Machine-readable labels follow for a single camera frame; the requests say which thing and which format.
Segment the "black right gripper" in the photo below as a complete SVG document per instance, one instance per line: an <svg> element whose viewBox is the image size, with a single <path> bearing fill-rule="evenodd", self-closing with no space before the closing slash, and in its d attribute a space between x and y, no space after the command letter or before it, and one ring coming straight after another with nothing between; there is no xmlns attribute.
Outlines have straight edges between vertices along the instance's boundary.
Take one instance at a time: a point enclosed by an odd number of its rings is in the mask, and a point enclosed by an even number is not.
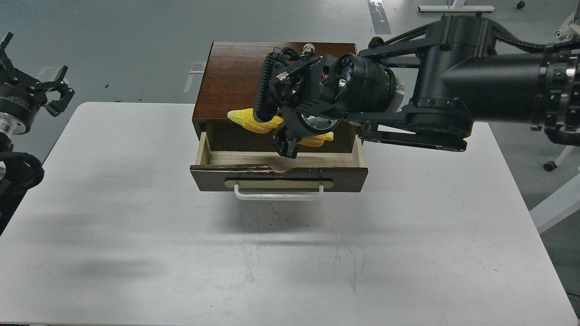
<svg viewBox="0 0 580 326"><path fill-rule="evenodd" d="M401 83L380 62L285 47L263 61L253 118L266 123L282 113L286 124L297 118L304 129L323 134L351 113L395 113L400 105ZM274 130L273 142L280 157L296 159L298 138L289 128Z"/></svg>

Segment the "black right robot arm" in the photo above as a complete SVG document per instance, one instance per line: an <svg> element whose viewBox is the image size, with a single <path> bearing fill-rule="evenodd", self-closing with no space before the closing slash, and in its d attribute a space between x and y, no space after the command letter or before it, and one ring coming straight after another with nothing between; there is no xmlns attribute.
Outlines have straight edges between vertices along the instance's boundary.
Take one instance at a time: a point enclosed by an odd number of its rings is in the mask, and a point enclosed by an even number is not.
<svg viewBox="0 0 580 326"><path fill-rule="evenodd" d="M253 118L283 123L282 157L340 121L367 142L461 152L476 121L530 124L579 145L579 38L526 43L493 20L443 16L358 54L336 58L286 47L261 68Z"/></svg>

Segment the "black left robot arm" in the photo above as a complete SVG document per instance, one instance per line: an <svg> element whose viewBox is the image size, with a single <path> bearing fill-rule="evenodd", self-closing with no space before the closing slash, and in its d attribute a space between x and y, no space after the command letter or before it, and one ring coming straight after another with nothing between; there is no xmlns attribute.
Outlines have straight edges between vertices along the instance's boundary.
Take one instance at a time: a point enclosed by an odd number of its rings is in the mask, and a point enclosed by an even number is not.
<svg viewBox="0 0 580 326"><path fill-rule="evenodd" d="M26 192L45 176L41 161L32 154L15 151L13 136L30 132L44 107L53 117L64 113L75 91L64 80L67 66L56 78L41 82L13 66L6 53L13 33L8 32L0 46L0 231L4 232Z"/></svg>

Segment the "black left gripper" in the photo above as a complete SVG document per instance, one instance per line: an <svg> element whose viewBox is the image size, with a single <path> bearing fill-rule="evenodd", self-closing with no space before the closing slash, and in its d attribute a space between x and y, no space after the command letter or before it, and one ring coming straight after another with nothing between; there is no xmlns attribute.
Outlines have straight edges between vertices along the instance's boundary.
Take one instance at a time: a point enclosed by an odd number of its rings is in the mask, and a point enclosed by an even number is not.
<svg viewBox="0 0 580 326"><path fill-rule="evenodd" d="M26 134L43 107L52 117L64 113L75 91L64 78L68 67L62 66L52 81L32 84L32 92L21 90L20 71L6 53L13 33L8 32L0 44L0 130L3 134Z"/></svg>

